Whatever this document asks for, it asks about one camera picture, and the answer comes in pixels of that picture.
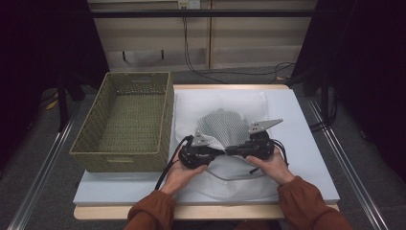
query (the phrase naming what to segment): table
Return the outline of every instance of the table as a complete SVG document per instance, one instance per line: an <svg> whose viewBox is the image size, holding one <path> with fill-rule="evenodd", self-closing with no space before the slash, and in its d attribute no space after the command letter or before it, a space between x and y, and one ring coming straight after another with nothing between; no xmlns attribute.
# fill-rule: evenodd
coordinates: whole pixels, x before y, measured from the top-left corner
<svg viewBox="0 0 406 230"><path fill-rule="evenodd" d="M182 89L288 89L285 85L174 85ZM338 210L336 203L328 206ZM75 218L126 219L131 205L77 205ZM278 204L233 204L233 205L177 205L174 219L283 219Z"/></svg>

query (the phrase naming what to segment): person's right hand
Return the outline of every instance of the person's right hand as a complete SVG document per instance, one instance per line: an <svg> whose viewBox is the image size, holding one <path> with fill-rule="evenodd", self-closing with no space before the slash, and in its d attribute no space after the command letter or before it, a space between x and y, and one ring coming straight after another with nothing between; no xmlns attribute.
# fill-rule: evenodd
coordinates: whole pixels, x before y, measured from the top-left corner
<svg viewBox="0 0 406 230"><path fill-rule="evenodd" d="M274 179L279 185L289 183L295 178L284 163L281 151L277 147L274 149L274 154L267 160L261 160L255 156L247 156L246 159L258 166L263 173Z"/></svg>

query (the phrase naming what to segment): woven basket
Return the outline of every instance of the woven basket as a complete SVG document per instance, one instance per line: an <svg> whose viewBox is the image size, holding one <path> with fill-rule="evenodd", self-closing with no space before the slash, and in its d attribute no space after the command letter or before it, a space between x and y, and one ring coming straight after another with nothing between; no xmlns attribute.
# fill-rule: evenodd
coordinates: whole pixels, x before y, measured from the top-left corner
<svg viewBox="0 0 406 230"><path fill-rule="evenodd" d="M89 172L157 172L168 163L170 73L107 73L70 154Z"/></svg>

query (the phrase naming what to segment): orange sleeve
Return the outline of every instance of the orange sleeve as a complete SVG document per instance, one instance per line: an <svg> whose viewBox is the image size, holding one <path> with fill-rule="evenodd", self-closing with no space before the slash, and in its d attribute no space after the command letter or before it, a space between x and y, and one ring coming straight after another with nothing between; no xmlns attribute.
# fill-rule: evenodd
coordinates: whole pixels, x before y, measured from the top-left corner
<svg viewBox="0 0 406 230"><path fill-rule="evenodd" d="M319 189L299 176L280 186L278 192L289 229L351 229L340 212L326 206Z"/></svg>
<svg viewBox="0 0 406 230"><path fill-rule="evenodd" d="M153 191L129 210L125 230L170 230L175 203L170 195Z"/></svg>

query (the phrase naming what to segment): floor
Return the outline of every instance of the floor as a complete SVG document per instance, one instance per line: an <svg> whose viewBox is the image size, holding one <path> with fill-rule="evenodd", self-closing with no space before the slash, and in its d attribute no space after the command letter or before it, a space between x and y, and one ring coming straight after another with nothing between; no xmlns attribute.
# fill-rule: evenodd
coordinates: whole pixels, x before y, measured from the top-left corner
<svg viewBox="0 0 406 230"><path fill-rule="evenodd" d="M194 55L192 60L197 61L197 66L199 63L201 64L196 69L203 69L203 52L196 51L191 55ZM128 62L135 57L145 57L147 60L143 65L135 64L131 66ZM127 61L122 60L121 53L107 54L107 58L111 69L114 71L173 71L175 83L217 83L204 77L215 78L228 83L283 82L289 77L293 68L293 65L281 65L278 66L278 69L284 66L288 67L274 74L272 72L275 70L275 63L261 67L253 67L247 64L243 65L244 67L234 69L224 69L226 67L235 67L233 65L224 65L221 71L227 73L204 74L202 77L191 71L184 71L188 67L182 64L184 58L182 52L177 52L177 55L176 52L174 54L168 52L166 58L168 62L173 64L168 64L166 67L160 67L157 64L155 68L146 68L146 63L154 60L162 61L159 52L149 54L130 52L127 54ZM230 72L272 74L252 76L232 74ZM83 86L83 89L86 92L85 100L80 103L72 101L68 103L71 115L77 114L77 116L73 121L69 135L63 137L65 138L65 144L62 146L53 146L55 140L61 138L57 136L59 126L57 106L50 110L46 110L44 106L38 109L32 128L28 131L8 166L3 170L3 177L0 180L0 229L7 229L11 225L13 228L10 229L122 229L124 227L125 221L123 220L80 221L73 216L75 206L72 200L83 170L69 156L68 152L79 132L80 124L84 121L97 94L97 91L92 88ZM314 98L305 97L300 84L293 85L292 89L298 98L307 122L310 125L317 123L317 116L310 101L317 102L320 99L320 94ZM55 92L55 89L44 92L44 98L53 92ZM343 169L337 152L331 147L331 143L327 139L328 132L326 130L316 131L313 132L313 137L341 197L338 202L341 212L349 220L353 229L403 229L406 225L405 183L380 158L374 144L363 138L357 123L351 118L350 113L339 100L337 108L337 117L331 129L341 144L361 185L354 186L351 183L351 176ZM51 149L56 149L57 155L51 157L50 167L45 169L49 174L42 177L43 186L40 186L37 190L31 190L31 193L29 193L33 183L37 181L35 180L36 177L41 175L41 172L44 172L43 163L46 160L49 161ZM366 192L360 193L357 191L360 188ZM36 195L27 197L27 194L32 193ZM32 204L23 206L31 208L21 209L24 203ZM373 217L380 217L381 220L374 221ZM184 225L184 228L182 228L182 223L177 224L179 227L177 229L186 229ZM220 221L210 224L205 222L202 225L194 226L195 229L233 229L224 225L230 224L230 222Z"/></svg>

